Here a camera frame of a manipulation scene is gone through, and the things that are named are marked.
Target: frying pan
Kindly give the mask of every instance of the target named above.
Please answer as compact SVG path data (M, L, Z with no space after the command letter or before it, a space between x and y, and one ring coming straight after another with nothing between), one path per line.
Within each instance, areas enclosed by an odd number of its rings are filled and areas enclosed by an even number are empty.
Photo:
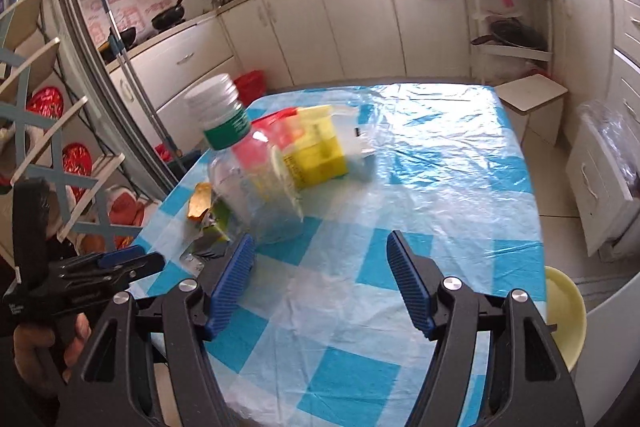
M153 27L161 32L180 21L182 17L184 17L184 6L182 6L182 1L183 0L178 0L175 6L167 8L151 19Z
M489 24L490 35L483 35L471 41L475 46L487 42L500 42L506 46L528 48L546 52L546 40L535 29L524 25L516 18L498 19Z
M136 27L132 26L131 28L121 31L120 38L122 39L122 43L124 44L124 49L126 49L126 51L132 49L133 42L136 40ZM105 64L109 64L109 62L113 62L116 59L116 56L113 54L111 46L109 45L109 41L100 44L100 46L98 46L98 52Z

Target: cabinet handle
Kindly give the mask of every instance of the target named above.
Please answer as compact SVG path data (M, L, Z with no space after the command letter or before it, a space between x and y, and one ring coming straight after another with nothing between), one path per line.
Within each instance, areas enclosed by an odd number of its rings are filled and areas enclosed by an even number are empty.
M634 111L634 108L631 107L624 98L622 99L622 103L625 105L626 111L629 113L631 118L633 118L636 123L640 123L640 118L638 118L638 114Z
M267 14L269 16L269 19L271 20L271 23L275 24L276 22L278 22L278 20L276 19L276 13L273 10L273 6L271 6L271 3L269 1L267 1Z
M120 90L122 92L122 95L129 101L129 102L133 102L135 100L135 98L133 98L133 93L131 92L131 89L129 87L129 84L127 84L124 81L124 78L120 79Z
M589 193L591 194L591 196L593 196L593 198L598 201L598 195L593 192L593 189L591 188L591 184L589 183L589 179L587 177L587 173L584 171L584 169L586 168L587 165L585 165L584 163L582 164L582 166L580 167L580 170L582 171L582 181L584 182L584 186L587 187L587 190L589 191Z
M184 64L185 62L189 62L192 58L193 55L195 55L195 52L191 52L189 55L187 55L186 57L181 58L180 60L178 60L176 62L177 66L181 66L182 64Z
M269 25L269 23L267 22L267 19L264 18L264 13L262 13L262 8L259 6L258 6L258 19L260 19L262 26L264 26L265 28Z

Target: table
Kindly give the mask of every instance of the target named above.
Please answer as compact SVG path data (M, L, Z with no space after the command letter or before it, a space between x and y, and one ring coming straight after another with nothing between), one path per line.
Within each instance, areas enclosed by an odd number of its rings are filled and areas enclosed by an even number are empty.
M207 351L228 405L258 425L398 427L434 343L411 324L386 262L386 236L401 230L415 253L475 291L526 289L544 314L536 202L489 87L303 90L267 96L248 111L254 119L323 103L359 108L358 124L377 148L375 179L348 174L303 191L302 235L258 249L240 307ZM186 204L211 154L138 236L168 263L134 286L136 297L162 294L189 276L178 265L195 234ZM488 333L479 333L461 426L476 420L487 354Z

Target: human hand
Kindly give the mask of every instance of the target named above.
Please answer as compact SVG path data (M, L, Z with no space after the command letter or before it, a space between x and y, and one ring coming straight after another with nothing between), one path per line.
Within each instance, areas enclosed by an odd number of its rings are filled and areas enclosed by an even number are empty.
M71 377L71 369L78 362L80 353L91 334L89 320L83 313L76 317L76 336L65 349L66 369L62 373L65 382ZM34 324L21 324L14 330L14 363L18 374L36 393L53 397L56 395L55 386L47 378L46 372L38 356L36 349L51 347L56 341L54 332L50 328Z

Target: metal screw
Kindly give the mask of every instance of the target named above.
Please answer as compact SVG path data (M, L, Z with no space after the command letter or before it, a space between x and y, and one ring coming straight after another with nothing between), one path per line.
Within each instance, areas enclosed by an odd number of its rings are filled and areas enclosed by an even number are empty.
M452 292L459 290L460 288L462 288L462 281L460 279L458 279L457 277L447 277L442 285L447 289L450 290Z
M116 304L124 304L129 300L129 294L127 292L118 292L113 296L113 302Z
M511 292L511 298L517 302L526 302L529 296L524 290L514 290Z
M180 281L180 284L178 284L178 288L180 288L181 292L192 292L197 287L198 282L194 279L185 279L184 281Z

